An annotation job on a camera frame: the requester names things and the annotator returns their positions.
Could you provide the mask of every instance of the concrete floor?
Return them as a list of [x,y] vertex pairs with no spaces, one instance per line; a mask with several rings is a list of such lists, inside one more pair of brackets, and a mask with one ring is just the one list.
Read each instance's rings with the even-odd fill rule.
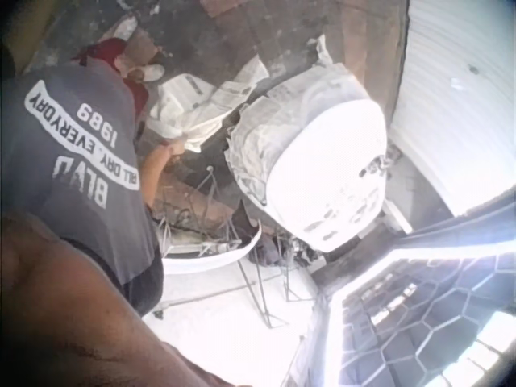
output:
[[[242,260],[250,282],[256,266]],[[237,385],[280,386],[307,335],[314,302],[287,302],[279,268],[261,268],[274,329],[264,324],[237,264],[192,275],[167,276],[158,308],[163,319],[144,321],[160,339],[177,347],[204,369]],[[316,288],[305,269],[290,272],[290,288],[300,298],[314,298]],[[260,297],[258,285],[253,286]]]

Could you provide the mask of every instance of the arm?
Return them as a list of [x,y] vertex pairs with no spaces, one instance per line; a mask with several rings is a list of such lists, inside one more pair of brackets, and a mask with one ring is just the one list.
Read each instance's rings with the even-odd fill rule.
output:
[[145,159],[139,169],[140,186],[144,202],[152,208],[161,173],[171,157],[178,157],[185,152],[185,143],[181,139],[170,144],[158,145]]
[[0,263],[0,384],[232,386],[159,341],[101,269],[37,219],[2,219]]

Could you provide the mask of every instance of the white wall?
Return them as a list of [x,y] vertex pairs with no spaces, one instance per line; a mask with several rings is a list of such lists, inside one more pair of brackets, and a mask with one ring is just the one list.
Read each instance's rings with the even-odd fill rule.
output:
[[454,215],[516,183],[514,4],[411,0],[390,137]]

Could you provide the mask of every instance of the newspaper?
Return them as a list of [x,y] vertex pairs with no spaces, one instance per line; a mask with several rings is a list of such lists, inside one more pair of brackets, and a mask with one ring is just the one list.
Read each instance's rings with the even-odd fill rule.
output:
[[234,81],[218,89],[189,74],[182,74],[158,87],[158,102],[149,113],[147,126],[162,137],[187,138],[186,149],[200,152],[201,146],[243,105],[259,81],[269,76],[258,56],[252,58]]

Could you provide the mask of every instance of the metal rod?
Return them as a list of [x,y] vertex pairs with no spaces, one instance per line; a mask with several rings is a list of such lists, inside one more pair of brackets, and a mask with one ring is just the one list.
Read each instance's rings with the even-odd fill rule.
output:
[[252,291],[251,284],[249,283],[248,276],[246,275],[245,271],[243,270],[242,263],[240,261],[238,261],[238,264],[239,264],[240,272],[242,272],[243,279],[245,280],[245,283],[248,286],[249,293],[251,293],[252,300],[255,302],[256,307],[258,308],[258,311],[260,312],[260,316],[261,316],[261,318],[265,322],[265,325],[267,325],[270,328],[270,324],[267,324],[267,320],[266,320],[266,318],[264,316],[264,312],[261,309],[261,305],[260,305],[260,303],[258,302],[258,299],[255,296],[255,292]]
[[270,316],[268,314],[267,302],[265,301],[264,284],[262,283],[262,280],[261,280],[260,266],[258,265],[258,259],[256,257],[255,257],[255,265],[256,265],[256,272],[258,273],[258,284],[260,285],[261,299],[262,299],[262,301],[264,303],[264,313],[265,313],[265,316],[267,318],[268,327],[271,328],[273,326],[271,324],[271,318],[270,318]]

